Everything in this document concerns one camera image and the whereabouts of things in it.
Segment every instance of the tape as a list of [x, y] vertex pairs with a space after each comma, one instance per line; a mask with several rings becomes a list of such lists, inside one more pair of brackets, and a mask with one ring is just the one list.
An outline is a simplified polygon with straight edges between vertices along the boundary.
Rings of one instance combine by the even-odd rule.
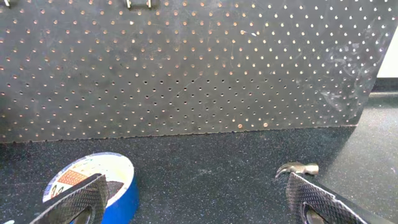
[[129, 223], [139, 204], [138, 188], [134, 166], [118, 153], [96, 153], [67, 165], [45, 188], [43, 202], [96, 173], [105, 174], [109, 189], [102, 224]]

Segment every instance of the blue tape roll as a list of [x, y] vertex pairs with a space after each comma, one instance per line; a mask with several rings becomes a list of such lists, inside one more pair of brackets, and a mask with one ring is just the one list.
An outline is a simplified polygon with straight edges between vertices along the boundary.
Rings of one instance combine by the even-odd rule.
[[45, 188], [43, 202], [96, 173], [105, 174], [108, 186], [109, 182], [120, 186], [108, 199], [102, 224], [128, 224], [138, 208], [139, 192], [134, 166], [118, 153], [96, 153], [67, 165]]

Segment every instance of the pegboard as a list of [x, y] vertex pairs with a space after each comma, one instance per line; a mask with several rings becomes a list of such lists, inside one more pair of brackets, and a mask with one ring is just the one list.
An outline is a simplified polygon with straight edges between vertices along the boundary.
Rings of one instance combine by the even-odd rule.
[[357, 124], [397, 1], [11, 1], [0, 141]]

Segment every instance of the roll of tape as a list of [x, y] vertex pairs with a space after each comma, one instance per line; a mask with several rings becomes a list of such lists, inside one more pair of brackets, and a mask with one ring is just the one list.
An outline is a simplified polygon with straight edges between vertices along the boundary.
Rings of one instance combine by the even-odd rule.
[[129, 223], [138, 207], [138, 188], [134, 166], [118, 153], [96, 153], [67, 165], [45, 188], [43, 202], [96, 173], [105, 174], [109, 189], [102, 224]]

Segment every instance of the black speckled countertop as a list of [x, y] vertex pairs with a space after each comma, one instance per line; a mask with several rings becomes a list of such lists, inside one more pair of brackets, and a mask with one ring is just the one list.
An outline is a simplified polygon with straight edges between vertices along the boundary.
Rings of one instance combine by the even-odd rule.
[[358, 127], [3, 144], [0, 223], [37, 209], [67, 164], [104, 151], [136, 168], [133, 223], [293, 223], [287, 176], [274, 178], [289, 161], [318, 163], [320, 183], [398, 223], [397, 108], [397, 98], [371, 98]]

